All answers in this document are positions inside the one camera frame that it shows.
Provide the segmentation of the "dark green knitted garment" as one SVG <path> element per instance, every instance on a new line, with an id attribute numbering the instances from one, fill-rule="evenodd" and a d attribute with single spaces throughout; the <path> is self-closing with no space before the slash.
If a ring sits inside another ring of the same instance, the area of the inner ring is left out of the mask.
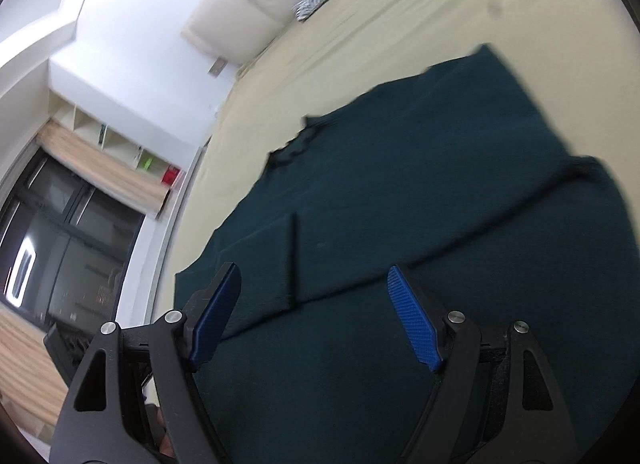
<path id="1" fill-rule="evenodd" d="M 176 305 L 226 262 L 242 291 L 196 383 L 235 463 L 398 460 L 434 378 L 388 297 L 395 265 L 480 325 L 527 322 L 580 450 L 639 374 L 624 199 L 489 47 L 307 117 L 178 274 Z"/>

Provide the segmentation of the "red storage box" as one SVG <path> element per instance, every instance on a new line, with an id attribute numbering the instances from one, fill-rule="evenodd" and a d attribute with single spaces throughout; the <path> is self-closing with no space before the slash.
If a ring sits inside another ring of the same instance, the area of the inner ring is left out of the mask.
<path id="1" fill-rule="evenodd" d="M 160 182 L 167 187 L 172 187 L 174 186 L 180 173 L 181 173 L 181 169 L 179 169 L 177 166 L 168 165 L 165 171 L 163 172 Z"/>

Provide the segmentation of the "dark window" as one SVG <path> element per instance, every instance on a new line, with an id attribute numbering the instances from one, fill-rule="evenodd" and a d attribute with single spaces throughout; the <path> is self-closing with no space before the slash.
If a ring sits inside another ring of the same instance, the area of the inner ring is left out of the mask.
<path id="1" fill-rule="evenodd" d="M 139 212 L 37 151 L 1 208 L 1 300 L 40 328 L 115 318 Z"/>

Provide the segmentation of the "white wall shelf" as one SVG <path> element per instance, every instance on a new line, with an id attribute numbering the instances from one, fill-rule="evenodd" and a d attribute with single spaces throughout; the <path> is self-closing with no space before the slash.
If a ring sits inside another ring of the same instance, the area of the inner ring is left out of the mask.
<path id="1" fill-rule="evenodd" d="M 68 132 L 75 134 L 91 147 L 102 151 L 136 172 L 148 175 L 159 183 L 166 167 L 173 165 L 148 149 L 134 143 L 117 132 L 115 128 L 96 120 L 91 114 L 53 92 L 49 93 L 48 112 L 49 117 L 54 122 L 67 129 Z M 149 152 L 154 157 L 153 164 L 148 172 L 137 169 L 138 160 L 143 151 Z M 175 184 L 178 183 L 181 176 L 182 169 Z"/>

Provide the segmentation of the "wall switch plate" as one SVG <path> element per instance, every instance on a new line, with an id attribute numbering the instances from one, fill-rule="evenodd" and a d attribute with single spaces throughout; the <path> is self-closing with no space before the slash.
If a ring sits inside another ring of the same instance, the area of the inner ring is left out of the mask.
<path id="1" fill-rule="evenodd" d="M 216 78 L 217 76 L 220 76 L 220 73 L 224 71 L 224 68 L 226 68 L 227 65 L 228 61 L 226 59 L 217 58 L 213 65 L 209 68 L 208 73 Z"/>

